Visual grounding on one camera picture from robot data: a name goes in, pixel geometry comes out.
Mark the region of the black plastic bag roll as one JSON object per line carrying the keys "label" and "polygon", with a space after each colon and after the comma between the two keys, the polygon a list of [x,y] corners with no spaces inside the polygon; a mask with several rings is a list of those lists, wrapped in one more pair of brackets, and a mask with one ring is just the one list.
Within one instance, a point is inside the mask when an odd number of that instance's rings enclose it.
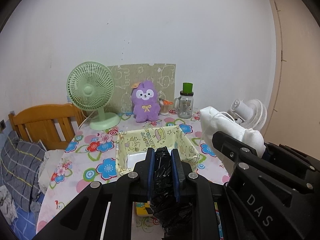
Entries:
{"label": "black plastic bag roll", "polygon": [[150,206],[164,230],[163,239],[181,238],[179,226],[183,219],[183,206],[175,197],[171,155],[167,147],[158,148],[155,152]]}

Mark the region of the yellow cartoon tissue pack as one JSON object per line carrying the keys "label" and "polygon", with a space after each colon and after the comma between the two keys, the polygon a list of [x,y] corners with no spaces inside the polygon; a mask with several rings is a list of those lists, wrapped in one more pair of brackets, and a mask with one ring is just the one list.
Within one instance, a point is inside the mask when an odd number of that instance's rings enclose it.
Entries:
{"label": "yellow cartoon tissue pack", "polygon": [[152,217],[153,216],[153,210],[150,207],[150,203],[146,202],[135,202],[136,207],[136,215],[139,217]]}

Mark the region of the white cloth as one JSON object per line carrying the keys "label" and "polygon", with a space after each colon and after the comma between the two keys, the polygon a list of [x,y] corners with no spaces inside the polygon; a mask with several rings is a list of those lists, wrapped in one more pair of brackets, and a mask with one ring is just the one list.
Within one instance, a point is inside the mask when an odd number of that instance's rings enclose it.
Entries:
{"label": "white cloth", "polygon": [[216,132],[223,132],[234,139],[254,148],[257,156],[261,158],[266,146],[262,134],[254,129],[246,129],[212,106],[200,110],[200,123],[202,129],[201,139],[213,148],[212,138]]}

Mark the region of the floral tablecloth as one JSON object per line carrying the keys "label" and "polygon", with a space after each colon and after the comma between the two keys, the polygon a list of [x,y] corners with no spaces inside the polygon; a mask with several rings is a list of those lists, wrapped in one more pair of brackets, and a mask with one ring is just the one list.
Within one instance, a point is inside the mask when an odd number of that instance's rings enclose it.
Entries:
{"label": "floral tablecloth", "polygon": [[160,115],[158,120],[137,123],[131,114],[121,113],[120,123],[111,129],[95,131],[88,124],[76,132],[66,147],[59,164],[50,172],[48,188],[37,220],[40,232],[90,182],[103,184],[116,181],[116,145],[118,132],[137,129],[159,129],[178,125],[200,154],[196,172],[208,180],[223,184],[229,174],[216,153],[202,139],[200,115],[194,112],[190,119],[180,119],[174,110]]}

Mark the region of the yellow cartoon fabric box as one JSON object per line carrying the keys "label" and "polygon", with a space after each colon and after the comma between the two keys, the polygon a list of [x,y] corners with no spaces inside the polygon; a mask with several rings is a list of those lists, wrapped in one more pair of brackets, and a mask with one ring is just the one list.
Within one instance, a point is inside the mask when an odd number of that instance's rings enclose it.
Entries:
{"label": "yellow cartoon fabric box", "polygon": [[180,159],[197,168],[200,154],[179,126],[145,128],[118,133],[116,145],[116,172],[119,177],[133,171],[137,162],[146,158],[148,148],[177,149]]}

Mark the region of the white crumpled bedding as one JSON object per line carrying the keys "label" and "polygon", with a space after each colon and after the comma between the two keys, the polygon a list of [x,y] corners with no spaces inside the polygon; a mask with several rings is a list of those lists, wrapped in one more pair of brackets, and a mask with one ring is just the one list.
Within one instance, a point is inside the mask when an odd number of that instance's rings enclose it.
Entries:
{"label": "white crumpled bedding", "polygon": [[38,177],[38,184],[43,194],[47,192],[50,186],[53,188],[56,185],[55,179],[51,180],[51,178],[62,160],[64,152],[64,150],[49,150],[44,153]]}

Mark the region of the beige door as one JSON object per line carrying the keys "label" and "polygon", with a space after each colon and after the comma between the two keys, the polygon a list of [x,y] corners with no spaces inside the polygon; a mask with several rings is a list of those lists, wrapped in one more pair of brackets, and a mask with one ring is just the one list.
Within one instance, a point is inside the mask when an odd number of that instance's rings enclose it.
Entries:
{"label": "beige door", "polygon": [[319,25],[302,0],[270,0],[276,72],[266,142],[319,158]]}

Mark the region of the white standing fan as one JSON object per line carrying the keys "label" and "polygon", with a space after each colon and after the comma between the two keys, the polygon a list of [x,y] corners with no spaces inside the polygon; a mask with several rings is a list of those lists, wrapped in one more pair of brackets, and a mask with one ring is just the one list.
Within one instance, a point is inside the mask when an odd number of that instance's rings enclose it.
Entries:
{"label": "white standing fan", "polygon": [[246,129],[261,131],[267,120],[267,109],[258,99],[248,101],[236,99],[227,112],[237,124]]}

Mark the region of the glass jar green lid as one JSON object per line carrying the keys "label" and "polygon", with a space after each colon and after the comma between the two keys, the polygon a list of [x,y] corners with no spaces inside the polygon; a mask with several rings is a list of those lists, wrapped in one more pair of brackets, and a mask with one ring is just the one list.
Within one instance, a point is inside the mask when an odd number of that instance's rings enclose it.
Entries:
{"label": "glass jar green lid", "polygon": [[182,119],[189,119],[193,113],[193,84],[184,82],[180,96],[174,100],[174,109]]}

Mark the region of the purple plush toy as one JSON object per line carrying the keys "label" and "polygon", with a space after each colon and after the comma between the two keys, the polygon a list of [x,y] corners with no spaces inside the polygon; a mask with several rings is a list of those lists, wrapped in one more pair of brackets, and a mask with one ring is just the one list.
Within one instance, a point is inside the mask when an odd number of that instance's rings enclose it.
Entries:
{"label": "purple plush toy", "polygon": [[158,92],[154,84],[145,80],[131,94],[133,114],[136,122],[157,121],[160,111]]}

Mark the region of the grey plaid pillow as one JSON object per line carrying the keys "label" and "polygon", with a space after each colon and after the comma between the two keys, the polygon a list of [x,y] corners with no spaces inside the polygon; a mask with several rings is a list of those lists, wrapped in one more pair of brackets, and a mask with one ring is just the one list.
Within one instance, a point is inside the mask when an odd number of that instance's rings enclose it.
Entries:
{"label": "grey plaid pillow", "polygon": [[15,131],[9,133],[1,151],[1,184],[25,212],[31,211],[31,204],[41,193],[39,169],[44,154],[40,142],[24,141]]}

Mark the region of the green desk fan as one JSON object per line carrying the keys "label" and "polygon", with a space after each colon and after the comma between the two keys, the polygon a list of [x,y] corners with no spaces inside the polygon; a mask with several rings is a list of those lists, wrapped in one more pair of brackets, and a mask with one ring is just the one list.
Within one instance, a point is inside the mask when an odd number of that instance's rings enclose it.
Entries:
{"label": "green desk fan", "polygon": [[97,112],[89,122],[91,129],[110,129],[120,123],[116,113],[105,112],[111,101],[115,84],[111,71],[97,62],[84,62],[76,66],[67,79],[67,93],[71,102],[86,112]]}

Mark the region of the wall socket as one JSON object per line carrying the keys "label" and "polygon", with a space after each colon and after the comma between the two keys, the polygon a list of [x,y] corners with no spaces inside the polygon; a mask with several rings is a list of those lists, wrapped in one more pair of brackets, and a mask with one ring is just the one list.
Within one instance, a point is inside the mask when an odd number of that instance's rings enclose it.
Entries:
{"label": "wall socket", "polygon": [[0,121],[0,130],[3,131],[5,128],[6,128],[5,121],[4,120]]}

